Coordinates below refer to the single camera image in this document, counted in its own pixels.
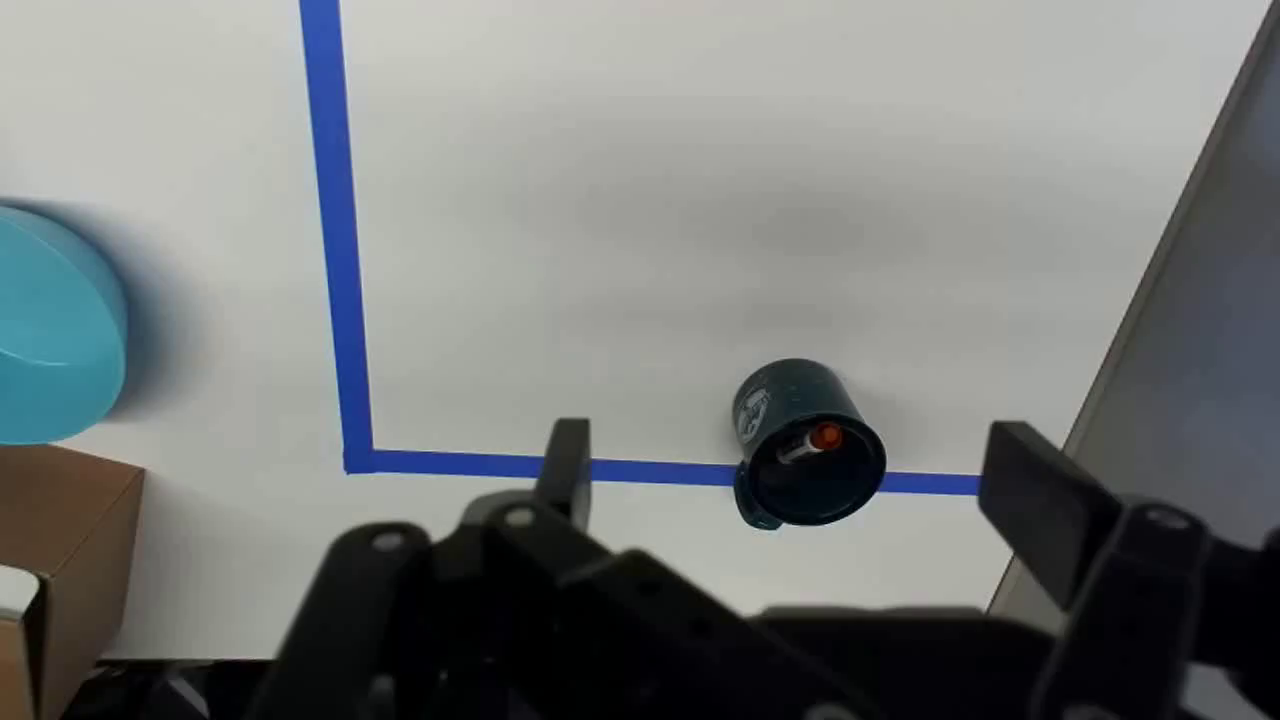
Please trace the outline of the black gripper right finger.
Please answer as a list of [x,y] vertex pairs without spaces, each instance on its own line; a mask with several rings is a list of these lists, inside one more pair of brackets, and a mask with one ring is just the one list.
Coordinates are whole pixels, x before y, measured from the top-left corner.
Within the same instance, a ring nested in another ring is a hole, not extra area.
[[1121,499],[1024,421],[989,427],[982,513],[1011,556],[1068,608],[1121,519]]

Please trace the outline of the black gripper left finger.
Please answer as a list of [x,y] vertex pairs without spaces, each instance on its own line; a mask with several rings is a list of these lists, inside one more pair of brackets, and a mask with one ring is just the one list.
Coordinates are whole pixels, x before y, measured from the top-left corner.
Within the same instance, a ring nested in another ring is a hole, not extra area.
[[565,525],[583,532],[592,516],[592,426],[583,416],[565,416],[554,426],[544,444],[535,485],[523,493],[490,493],[474,499],[461,516],[466,528],[511,528],[532,532],[544,525]]

